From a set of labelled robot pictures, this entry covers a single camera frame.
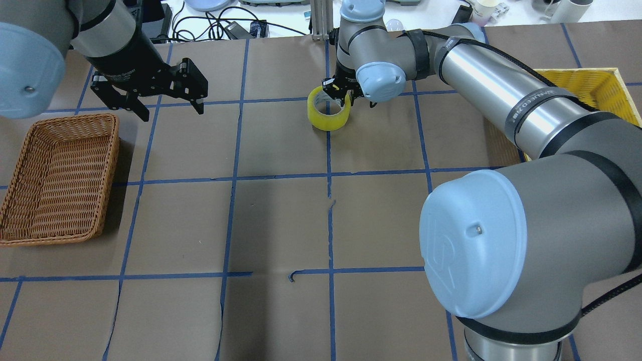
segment yellow basket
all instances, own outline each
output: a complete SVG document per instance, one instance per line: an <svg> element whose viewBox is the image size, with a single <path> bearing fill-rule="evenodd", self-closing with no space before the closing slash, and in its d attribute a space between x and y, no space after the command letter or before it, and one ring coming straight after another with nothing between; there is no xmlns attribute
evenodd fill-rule
<svg viewBox="0 0 642 361"><path fill-rule="evenodd" d="M637 126L642 124L640 114L616 67L535 71L592 107L611 112Z"/></svg>

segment brown woven basket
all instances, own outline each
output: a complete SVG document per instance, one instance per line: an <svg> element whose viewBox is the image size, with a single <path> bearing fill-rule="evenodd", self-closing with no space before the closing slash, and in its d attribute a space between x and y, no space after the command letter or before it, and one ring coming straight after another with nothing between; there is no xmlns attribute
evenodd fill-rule
<svg viewBox="0 0 642 361"><path fill-rule="evenodd" d="M0 247L82 242L99 235L118 157L118 118L36 122L0 208Z"/></svg>

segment blue tape line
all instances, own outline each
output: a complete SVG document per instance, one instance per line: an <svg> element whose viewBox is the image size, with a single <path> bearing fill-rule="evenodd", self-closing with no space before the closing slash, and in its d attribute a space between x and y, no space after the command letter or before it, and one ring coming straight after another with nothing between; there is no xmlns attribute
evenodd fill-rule
<svg viewBox="0 0 642 361"><path fill-rule="evenodd" d="M425 173L423 169L405 169L405 170L366 170L362 172L334 172L333 177L348 177L351 175L386 175L386 174L414 174Z"/></svg>
<svg viewBox="0 0 642 361"><path fill-rule="evenodd" d="M450 352L453 355L453 361L459 361L459 359L457 358L457 344L455 342L455 331L453 329L453 316L448 311L446 311L446 322L448 323L448 338L450 340Z"/></svg>
<svg viewBox="0 0 642 361"><path fill-rule="evenodd" d="M327 212L327 251L328 251L328 278L329 278L329 302L330 302L330 359L336 361L336 319L334 317L334 234L333 234L333 210L336 200Z"/></svg>
<svg viewBox="0 0 642 361"><path fill-rule="evenodd" d="M108 107L80 108L78 109L78 112L98 112L101 110L111 110L111 109L109 109Z"/></svg>
<svg viewBox="0 0 642 361"><path fill-rule="evenodd" d="M239 181L263 181L266 179L291 179L291 178L322 178L327 173L303 173L303 174L277 174L277 175L246 175L236 177Z"/></svg>
<svg viewBox="0 0 642 361"><path fill-rule="evenodd" d="M157 105L160 105L162 96L159 96ZM159 117L159 110L156 108L154 114L154 119L152 121L152 129L150 130L150 139L147 142L147 151L145 152L145 159L143 161L143 171L141 172L141 180L138 185L138 193L136 195L136 203L134 205L134 212L132 214L132 224L129 227L129 233L127 234L127 243L125 244L125 254L123 255L123 263L121 265L121 275L125 274L127 268L127 261L129 259L129 250L132 245L132 238L134 237L134 227L136 226L136 217L138 215L138 207L141 202L141 196L143 195L143 187L145 183L145 171L147 170L147 164L149 163L150 153L152 152L152 142L154 139L154 132L156 131L156 122Z"/></svg>
<svg viewBox="0 0 642 361"><path fill-rule="evenodd" d="M252 275L252 272L126 274L123 276L123 279L185 279L185 278L217 278L217 277L250 277L251 275Z"/></svg>
<svg viewBox="0 0 642 361"><path fill-rule="evenodd" d="M414 95L435 95L435 94L457 94L456 90L447 90L447 91L415 91Z"/></svg>
<svg viewBox="0 0 642 361"><path fill-rule="evenodd" d="M330 43L325 41L325 77L330 77ZM326 105L326 113L330 114L330 103ZM327 197L332 198L332 137L330 132L325 132L325 168L327 171Z"/></svg>
<svg viewBox="0 0 642 361"><path fill-rule="evenodd" d="M412 92L415 101L415 116L417 117L417 129L419 130L419 144L421 145L421 156L424 158L424 172L426 172L426 184L428 193L433 191L433 181L430 177L430 165L428 164L428 151L426 150L426 140L424 139L424 125L421 121L421 110L419 108L419 96L417 95L417 82L412 81Z"/></svg>
<svg viewBox="0 0 642 361"><path fill-rule="evenodd" d="M568 341L571 344L571 350L573 352L573 361L582 361L580 359L580 353L577 352L577 345L575 344L575 337L573 335L570 335L568 337Z"/></svg>
<svg viewBox="0 0 642 361"><path fill-rule="evenodd" d="M167 54L167 60L166 62L169 63L171 60L171 52L173 49L173 44L169 44L169 51ZM147 171L147 164L150 160L150 153L152 151L152 143L154 140L154 133L156 131L156 122L158 121L159 117L159 112L160 112L160 106L161 106L161 101L162 101L162 95L159 95L158 100L156 101L156 111L154 112L154 119L152 121L152 129L150 129L150 138L147 141L147 150L145 151L145 158L143 161L143 170L141 172L141 180L138 184L138 193L136 195L136 203L134 206L134 212L132 214L132 224L129 227L129 232L127 234L127 243L125 244L125 253L123 255L123 262L121 264L121 272L118 280L118 299L116 301L116 312L114 312L114 320L112 323L112 330L111 334L109 336L109 341L107 342L107 346L105 346L105 352L103 352L103 361L107 361L107 357L109 355L109 347L111 346L112 342L112 336L114 334L114 330L116 328L116 318L118 317L118 309L119 309L119 304L120 304L120 296L121 292L123 290L123 276L125 275L125 270L127 268L127 260L129 259L129 250L132 245L132 238L134 236L134 227L136 225L136 217L138 215L138 206L141 202L141 195L143 195L143 187L145 185L145 172Z"/></svg>
<svg viewBox="0 0 642 361"><path fill-rule="evenodd" d="M367 268L353 268L353 269L305 269L296 270L292 272L288 279L294 282L294 276L297 274L329 274L329 273L393 273L393 272L423 272L422 266L406 266L406 267L367 267Z"/></svg>
<svg viewBox="0 0 642 361"><path fill-rule="evenodd" d="M250 40L245 40L245 54L243 55L243 76L241 77L241 96L239 99L239 121L236 128L236 149L234 151L234 173L232 174L232 194L230 195L230 208L227 217L227 235L225 237L225 258L223 261L223 271L228 272L230 264L230 246L232 243L232 223L234 220L234 201L236 198L236 181L239 167L239 153L241 150L241 131L243 129L243 103L245 102L245 83L247 79L247 59L250 53ZM223 340L223 315L225 314L225 295L227 294L227 276L223 276L221 281L221 335L218 339L215 361L221 357L221 343Z"/></svg>
<svg viewBox="0 0 642 361"><path fill-rule="evenodd" d="M431 168L430 173L442 173L442 172L474 172L476 170L497 170L504 168L503 166L492 166L492 167L460 167L460 168Z"/></svg>
<svg viewBox="0 0 642 361"><path fill-rule="evenodd" d="M481 27L481 32L483 33L484 43L490 44L490 40L488 39L488 33L486 33L486 29L483 26Z"/></svg>
<svg viewBox="0 0 642 361"><path fill-rule="evenodd" d="M2 345L4 344L4 337L6 336L6 331L9 329L11 316L13 315L15 304L16 302L18 302L18 296L20 295L21 288L22 288L22 282L18 282L18 285L15 287L15 292L13 293L13 300L11 301L9 312L6 314L6 319L4 320L4 327L2 328L2 334L0 334L0 349L2 349Z"/></svg>
<svg viewBox="0 0 642 361"><path fill-rule="evenodd" d="M103 352L103 361L107 361L109 356L109 347L112 345L112 338L114 337L114 330L116 329L116 318L118 317L118 310L120 309L120 296L123 293L123 280L118 281L118 296L116 297L116 311L114 312L114 318L112 319L112 331L109 333L109 339L107 340L107 346Z"/></svg>
<svg viewBox="0 0 642 361"><path fill-rule="evenodd" d="M49 114L49 113L72 113L75 112L76 109L51 109L51 110L45 110L42 112L43 114Z"/></svg>
<svg viewBox="0 0 642 361"><path fill-rule="evenodd" d="M87 79L85 79L85 85L82 88L82 92L80 93L80 99L78 99L78 104L76 105L76 110L74 111L74 114L78 115L80 112L80 105L82 104L83 99L85 99L85 93L87 92L87 86L89 85L89 80L91 80L91 75L94 72L94 66L89 67L89 74L87 74Z"/></svg>
<svg viewBox="0 0 642 361"><path fill-rule="evenodd" d="M129 186L139 186L141 184L140 181L136 180L133 182L113 182L112 187L129 187Z"/></svg>
<svg viewBox="0 0 642 361"><path fill-rule="evenodd" d="M273 103L277 101L307 101L307 96L299 96L296 98L276 98L276 99L248 99L243 100L244 103Z"/></svg>
<svg viewBox="0 0 642 361"><path fill-rule="evenodd" d="M105 274L96 276L19 276L2 277L0 283L9 282L60 282L60 281L118 281L124 279L183 279L216 277L249 277L252 272L201 272L167 274Z"/></svg>
<svg viewBox="0 0 642 361"><path fill-rule="evenodd" d="M188 178L188 179L155 179L146 180L145 184L175 184L175 183L203 183L203 182L228 182L233 180L233 177L221 178Z"/></svg>
<svg viewBox="0 0 642 361"><path fill-rule="evenodd" d="M334 269L334 273L384 273L384 272L424 272L423 266L407 267L363 267L354 269Z"/></svg>
<svg viewBox="0 0 642 361"><path fill-rule="evenodd" d="M573 53L573 58L575 59L575 64L577 67L582 67L582 63L580 63L580 58L577 56L577 52L575 51L575 47L573 46L573 42L571 41L571 37L568 35L568 30L566 29L566 25L560 24L562 26L562 30L564 31L564 36L566 37L566 41L568 42L569 48L571 48L571 52Z"/></svg>

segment white mug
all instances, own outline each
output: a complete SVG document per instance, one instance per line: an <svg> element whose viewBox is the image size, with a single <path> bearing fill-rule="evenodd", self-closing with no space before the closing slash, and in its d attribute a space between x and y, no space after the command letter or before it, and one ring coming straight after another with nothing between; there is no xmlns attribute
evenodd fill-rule
<svg viewBox="0 0 642 361"><path fill-rule="evenodd" d="M551 22L578 22L593 0L562 0Z"/></svg>
<svg viewBox="0 0 642 361"><path fill-rule="evenodd" d="M471 22L479 26L484 26L490 20L492 12L495 11L495 7L499 5L499 0L473 0L471 3L473 6Z"/></svg>

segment packing tape roll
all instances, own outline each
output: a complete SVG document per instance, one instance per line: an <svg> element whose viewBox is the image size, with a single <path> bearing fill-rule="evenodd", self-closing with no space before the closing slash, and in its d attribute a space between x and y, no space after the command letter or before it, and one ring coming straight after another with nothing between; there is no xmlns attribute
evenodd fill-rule
<svg viewBox="0 0 642 361"><path fill-rule="evenodd" d="M325 104L327 101L333 102L341 107L341 102L337 99L332 99L328 94L323 91L323 87L316 87L310 95L308 95L308 120L310 123L320 130L331 132L337 130L345 125L350 115L350 96L346 94L345 105L341 107L336 114L324 114L317 110L317 106Z"/></svg>

